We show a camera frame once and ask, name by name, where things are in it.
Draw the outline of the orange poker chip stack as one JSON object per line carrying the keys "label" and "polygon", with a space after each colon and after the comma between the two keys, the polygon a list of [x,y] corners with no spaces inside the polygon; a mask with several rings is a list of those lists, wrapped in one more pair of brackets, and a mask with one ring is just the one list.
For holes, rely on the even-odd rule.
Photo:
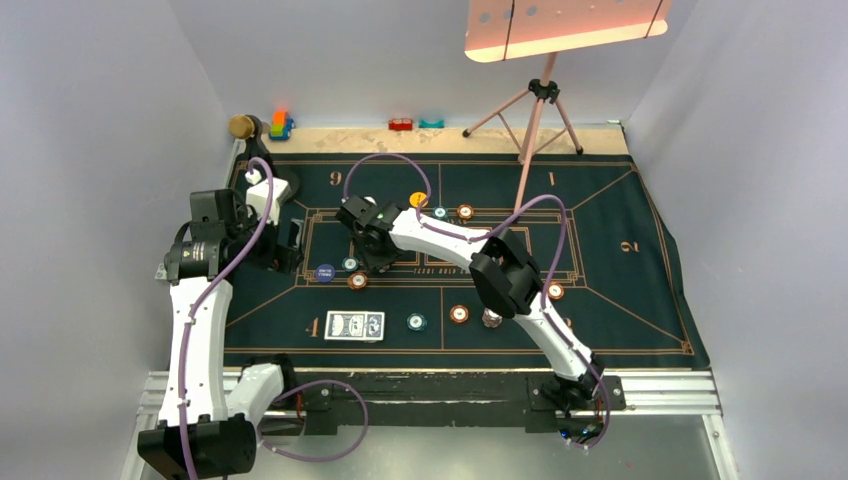
{"label": "orange poker chip stack", "polygon": [[456,324],[465,323],[469,316],[469,309],[464,305],[454,305],[449,312],[449,318]]}

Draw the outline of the pink perforated board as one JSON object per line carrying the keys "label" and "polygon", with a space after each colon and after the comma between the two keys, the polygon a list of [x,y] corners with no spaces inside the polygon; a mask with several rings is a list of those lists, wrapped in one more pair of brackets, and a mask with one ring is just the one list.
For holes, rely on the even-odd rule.
{"label": "pink perforated board", "polygon": [[660,36],[671,7],[662,0],[473,0],[464,53],[492,63]]}

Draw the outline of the pink tripod stand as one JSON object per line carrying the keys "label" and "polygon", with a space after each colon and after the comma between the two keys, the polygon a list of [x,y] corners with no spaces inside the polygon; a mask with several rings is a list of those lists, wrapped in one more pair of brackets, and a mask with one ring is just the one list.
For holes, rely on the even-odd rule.
{"label": "pink tripod stand", "polygon": [[[518,182],[513,208],[513,211],[515,213],[517,213],[523,205],[531,162],[535,154],[540,153],[547,146],[549,146],[565,134],[569,136],[571,143],[575,149],[575,153],[577,155],[582,155],[584,153],[584,147],[577,137],[576,130],[567,114],[565,105],[563,101],[559,98],[561,90],[558,84],[552,78],[557,57],[557,52],[549,53],[547,55],[546,63],[540,78],[531,79],[524,90],[520,91],[519,93],[511,97],[509,100],[507,100],[505,103],[495,108],[488,115],[484,116],[480,121],[472,124],[470,127],[462,131],[462,136],[464,138],[468,138],[476,130],[480,129],[483,125],[485,125],[492,119],[499,118],[508,134],[508,137],[513,141],[516,146],[519,147],[518,162],[521,165],[522,170]],[[519,142],[509,122],[505,119],[504,112],[508,108],[513,106],[515,103],[517,103],[519,100],[523,99],[524,97],[530,94],[532,94],[534,97],[534,104],[531,109],[527,127],[524,131],[523,139],[521,142]],[[545,109],[545,106],[548,104],[556,108],[559,117],[563,123],[563,128],[558,133],[554,134],[546,142],[543,142],[542,144],[537,144],[537,137],[539,136],[541,128],[542,113]]]}

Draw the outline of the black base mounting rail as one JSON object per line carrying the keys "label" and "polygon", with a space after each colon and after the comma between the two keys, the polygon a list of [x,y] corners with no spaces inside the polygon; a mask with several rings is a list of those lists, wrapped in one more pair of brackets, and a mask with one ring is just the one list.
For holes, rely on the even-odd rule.
{"label": "black base mounting rail", "polygon": [[566,399],[546,369],[319,369],[297,372],[311,386],[273,406],[264,433],[335,435],[343,426],[511,427],[527,433],[573,432],[595,436],[608,413],[625,410],[617,376],[593,400]]}

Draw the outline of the green poker chip stack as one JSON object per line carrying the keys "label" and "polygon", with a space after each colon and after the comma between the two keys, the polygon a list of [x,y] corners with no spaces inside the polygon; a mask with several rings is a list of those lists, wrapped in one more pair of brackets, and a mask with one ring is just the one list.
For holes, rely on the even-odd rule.
{"label": "green poker chip stack", "polygon": [[424,315],[412,313],[407,317],[406,325],[409,330],[420,332],[427,328],[428,321]]}

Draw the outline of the pink white poker chip stack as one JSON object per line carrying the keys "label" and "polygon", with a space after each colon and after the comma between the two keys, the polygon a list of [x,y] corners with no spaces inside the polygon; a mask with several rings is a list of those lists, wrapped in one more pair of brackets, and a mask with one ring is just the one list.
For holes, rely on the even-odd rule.
{"label": "pink white poker chip stack", "polygon": [[497,314],[496,312],[486,308],[483,310],[482,322],[483,325],[487,328],[498,328],[503,322],[503,317]]}

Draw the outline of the purple small blind button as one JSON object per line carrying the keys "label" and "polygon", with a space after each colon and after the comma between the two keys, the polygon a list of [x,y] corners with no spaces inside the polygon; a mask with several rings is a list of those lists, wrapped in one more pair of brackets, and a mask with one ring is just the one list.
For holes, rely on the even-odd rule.
{"label": "purple small blind button", "polygon": [[314,270],[315,280],[321,284],[330,283],[336,276],[337,269],[332,264],[318,265]]}

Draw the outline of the teal toy block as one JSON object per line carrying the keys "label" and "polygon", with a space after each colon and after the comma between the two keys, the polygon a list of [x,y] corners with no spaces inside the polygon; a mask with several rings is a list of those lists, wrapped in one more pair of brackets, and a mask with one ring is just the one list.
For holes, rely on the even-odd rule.
{"label": "teal toy block", "polygon": [[441,118],[420,118],[418,127],[420,129],[443,129],[445,121]]}

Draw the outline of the blue playing card deck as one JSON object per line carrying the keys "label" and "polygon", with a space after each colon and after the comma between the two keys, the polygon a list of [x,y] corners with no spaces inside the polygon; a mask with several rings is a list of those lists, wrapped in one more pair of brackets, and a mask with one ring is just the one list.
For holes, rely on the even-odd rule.
{"label": "blue playing card deck", "polygon": [[326,314],[324,339],[378,342],[383,340],[384,331],[384,312],[330,310]]}

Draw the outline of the black microphone stand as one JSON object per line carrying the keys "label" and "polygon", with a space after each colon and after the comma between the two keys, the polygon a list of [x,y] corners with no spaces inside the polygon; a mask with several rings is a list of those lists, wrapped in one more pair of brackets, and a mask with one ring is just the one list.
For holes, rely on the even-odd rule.
{"label": "black microphone stand", "polygon": [[290,168],[276,166],[273,163],[272,156],[268,149],[265,147],[260,136],[253,136],[245,141],[244,154],[246,155],[247,160],[253,157],[262,158],[270,166],[272,174],[275,178],[287,182],[289,186],[289,192],[284,195],[286,201],[295,198],[298,195],[302,185],[301,178]]}

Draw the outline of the colourful toy block stack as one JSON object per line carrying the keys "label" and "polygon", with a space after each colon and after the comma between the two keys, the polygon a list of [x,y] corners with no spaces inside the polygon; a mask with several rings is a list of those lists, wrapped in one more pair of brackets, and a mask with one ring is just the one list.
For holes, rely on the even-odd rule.
{"label": "colourful toy block stack", "polygon": [[269,139],[272,141],[287,141],[294,129],[294,120],[288,110],[276,110],[271,116]]}

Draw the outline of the green poker table mat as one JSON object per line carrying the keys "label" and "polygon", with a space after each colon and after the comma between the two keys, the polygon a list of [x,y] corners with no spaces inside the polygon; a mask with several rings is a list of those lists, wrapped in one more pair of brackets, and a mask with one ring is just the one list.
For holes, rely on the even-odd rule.
{"label": "green poker table mat", "polygon": [[[293,274],[249,265],[233,279],[225,329],[225,362],[240,366],[263,354],[285,353],[299,368],[544,368],[547,359],[516,323],[483,325],[483,305],[468,273],[435,257],[407,253],[368,285],[352,290],[342,261],[354,255],[335,215],[345,193],[379,203],[408,204],[429,192],[432,206],[471,205],[471,228],[489,229],[513,211],[521,166],[512,154],[409,154],[365,160],[359,154],[277,153],[301,189],[283,212],[303,219],[304,259]],[[687,305],[676,243],[628,155],[543,154],[532,160],[525,195],[540,203],[514,232],[565,288],[554,305],[578,339],[611,368],[709,366]],[[337,269],[315,280],[318,265]],[[449,318],[454,305],[469,319]],[[330,310],[385,313],[378,342],[327,341]],[[407,328],[412,313],[427,328]]]}

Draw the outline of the yellow dealer button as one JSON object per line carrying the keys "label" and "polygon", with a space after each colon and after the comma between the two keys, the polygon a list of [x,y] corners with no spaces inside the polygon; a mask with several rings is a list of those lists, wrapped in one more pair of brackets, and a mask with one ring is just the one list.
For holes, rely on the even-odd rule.
{"label": "yellow dealer button", "polygon": [[426,192],[417,191],[408,197],[409,204],[414,209],[424,208],[427,206],[429,196]]}

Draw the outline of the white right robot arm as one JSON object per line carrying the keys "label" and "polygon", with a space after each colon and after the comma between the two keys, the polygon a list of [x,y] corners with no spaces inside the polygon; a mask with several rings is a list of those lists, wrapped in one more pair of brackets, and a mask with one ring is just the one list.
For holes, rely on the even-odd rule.
{"label": "white right robot arm", "polygon": [[566,325],[549,298],[544,276],[508,221],[489,231],[471,229],[360,196],[343,201],[336,219],[348,229],[369,272],[404,252],[422,253],[467,271],[483,306],[515,321],[547,358],[564,399],[584,407],[608,392],[594,354]]}

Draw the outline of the red toy block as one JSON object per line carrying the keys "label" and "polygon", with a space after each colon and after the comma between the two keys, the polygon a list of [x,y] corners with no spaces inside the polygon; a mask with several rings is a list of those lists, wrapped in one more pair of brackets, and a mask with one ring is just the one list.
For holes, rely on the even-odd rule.
{"label": "red toy block", "polygon": [[391,131],[411,131],[415,126],[415,121],[408,117],[391,118],[387,125]]}

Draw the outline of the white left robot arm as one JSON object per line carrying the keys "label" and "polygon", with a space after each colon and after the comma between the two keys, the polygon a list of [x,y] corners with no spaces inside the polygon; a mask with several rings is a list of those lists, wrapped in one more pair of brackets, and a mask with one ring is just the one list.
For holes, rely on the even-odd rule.
{"label": "white left robot arm", "polygon": [[162,269],[173,310],[165,396],[156,425],[139,433],[140,457],[166,479],[210,479],[249,472],[262,416],[297,399],[298,382],[285,354],[256,357],[224,388],[224,333],[241,264],[285,265],[278,245],[284,188],[194,192],[191,218],[177,231]]}

